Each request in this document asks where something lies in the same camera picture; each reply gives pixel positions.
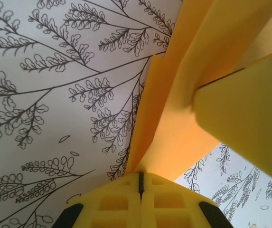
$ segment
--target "yellow structure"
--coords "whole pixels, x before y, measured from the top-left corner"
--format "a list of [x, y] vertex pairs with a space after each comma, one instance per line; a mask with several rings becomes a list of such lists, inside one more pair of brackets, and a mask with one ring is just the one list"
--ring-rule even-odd
[[272, 0], [184, 0], [151, 62], [127, 175], [70, 203], [53, 228], [232, 228], [172, 181], [219, 140], [272, 175], [271, 52]]

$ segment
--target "wallpaper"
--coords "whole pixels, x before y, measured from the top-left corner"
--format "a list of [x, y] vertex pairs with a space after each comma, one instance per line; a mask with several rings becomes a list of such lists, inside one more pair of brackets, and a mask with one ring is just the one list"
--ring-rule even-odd
[[[51, 227], [66, 203], [124, 174], [151, 57], [181, 4], [0, 1], [0, 228]], [[236, 227], [272, 227], [272, 178], [224, 144], [177, 182]]]

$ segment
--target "black strip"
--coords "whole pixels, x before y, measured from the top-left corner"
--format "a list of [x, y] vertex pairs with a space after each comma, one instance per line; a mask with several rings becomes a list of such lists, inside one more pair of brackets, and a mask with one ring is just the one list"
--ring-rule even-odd
[[142, 194], [144, 192], [144, 174], [143, 172], [139, 173], [139, 194], [140, 202], [142, 202]]
[[208, 223], [211, 225], [211, 228], [233, 228], [231, 223], [226, 219], [218, 207], [208, 202], [200, 202], [199, 207], [205, 215]]
[[83, 205], [77, 203], [62, 211], [56, 222], [51, 228], [73, 228], [75, 221], [77, 220]]
[[219, 81], [219, 80], [221, 80], [221, 79], [223, 79], [223, 78], [225, 78], [225, 77], [228, 77], [228, 76], [230, 76], [230, 75], [232, 75], [232, 74], [235, 74], [235, 73], [237, 73], [238, 71], [241, 71], [241, 70], [244, 70], [244, 69], [245, 69], [245, 67], [244, 67], [244, 68], [241, 68], [241, 69], [239, 69], [239, 70], [236, 70], [236, 71], [234, 71], [234, 72], [232, 72], [232, 73], [230, 73], [230, 74], [228, 74], [228, 75], [222, 76], [222, 77], [220, 77], [220, 78], [218, 78], [218, 79], [216, 79], [216, 80], [214, 80], [214, 81], [211, 81], [211, 82], [209, 82], [209, 83], [206, 83], [206, 84], [200, 86], [199, 89], [201, 89], [202, 87], [205, 87], [205, 86], [207, 86], [207, 85], [209, 85], [209, 84], [212, 84], [213, 82]]

